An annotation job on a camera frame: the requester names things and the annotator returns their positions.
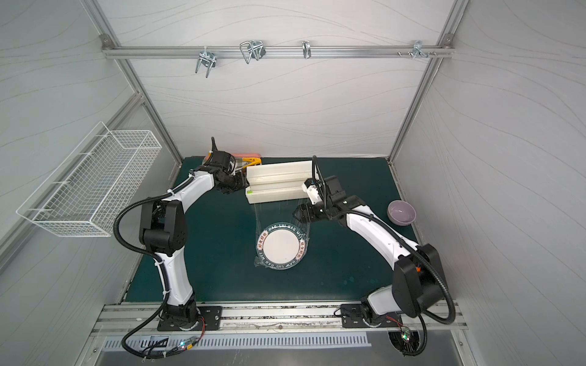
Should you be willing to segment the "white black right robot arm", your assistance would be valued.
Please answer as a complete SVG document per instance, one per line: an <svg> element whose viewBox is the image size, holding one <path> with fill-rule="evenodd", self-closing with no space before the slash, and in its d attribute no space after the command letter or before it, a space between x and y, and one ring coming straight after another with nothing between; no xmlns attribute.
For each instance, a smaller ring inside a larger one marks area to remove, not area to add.
<svg viewBox="0 0 586 366"><path fill-rule="evenodd" d="M379 218L361 198L349 196L336 176L309 178L301 184L308 203L294 218L302 223L338 221L361 236L393 271L392 284L366 296L365 317L402 313L410 318L426 315L438 323L455 319L455 304L437 249L419 245Z"/></svg>

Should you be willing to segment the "cream plastic wrap dispenser box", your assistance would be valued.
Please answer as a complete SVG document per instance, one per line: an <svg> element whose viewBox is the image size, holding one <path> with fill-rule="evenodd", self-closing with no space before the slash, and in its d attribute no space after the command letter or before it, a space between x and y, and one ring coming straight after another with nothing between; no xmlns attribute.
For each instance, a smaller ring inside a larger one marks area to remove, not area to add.
<svg viewBox="0 0 586 366"><path fill-rule="evenodd" d="M245 189L250 204L308 198L305 182L311 179L312 161L272 163L247 168Z"/></svg>

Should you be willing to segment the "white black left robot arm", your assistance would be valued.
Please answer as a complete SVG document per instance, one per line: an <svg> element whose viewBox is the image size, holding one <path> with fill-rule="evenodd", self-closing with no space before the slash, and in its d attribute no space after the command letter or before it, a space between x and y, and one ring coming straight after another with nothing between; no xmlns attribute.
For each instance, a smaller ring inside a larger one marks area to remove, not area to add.
<svg viewBox="0 0 586 366"><path fill-rule="evenodd" d="M185 262L187 210L215 188L231 193L246 185L245 169L237 157L224 151L211 151L181 184L168 190L162 198L141 205L139 240L145 250L155 256L163 285L164 320L188 325L199 318Z"/></svg>

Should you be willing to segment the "clear plastic wrap sheet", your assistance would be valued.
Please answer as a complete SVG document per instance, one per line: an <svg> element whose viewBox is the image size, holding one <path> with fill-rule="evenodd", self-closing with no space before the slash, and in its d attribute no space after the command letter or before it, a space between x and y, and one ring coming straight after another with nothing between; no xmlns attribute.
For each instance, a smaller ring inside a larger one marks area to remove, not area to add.
<svg viewBox="0 0 586 366"><path fill-rule="evenodd" d="M255 266L275 271L295 267L308 251L311 224L296 210L307 198L254 204L256 218Z"/></svg>

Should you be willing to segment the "white plate green rim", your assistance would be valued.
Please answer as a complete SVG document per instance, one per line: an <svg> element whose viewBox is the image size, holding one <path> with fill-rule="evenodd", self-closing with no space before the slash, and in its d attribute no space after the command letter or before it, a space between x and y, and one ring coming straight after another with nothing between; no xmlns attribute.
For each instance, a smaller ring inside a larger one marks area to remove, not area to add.
<svg viewBox="0 0 586 366"><path fill-rule="evenodd" d="M264 228L256 240L255 265L276 271L295 267L308 251L308 233L288 222Z"/></svg>

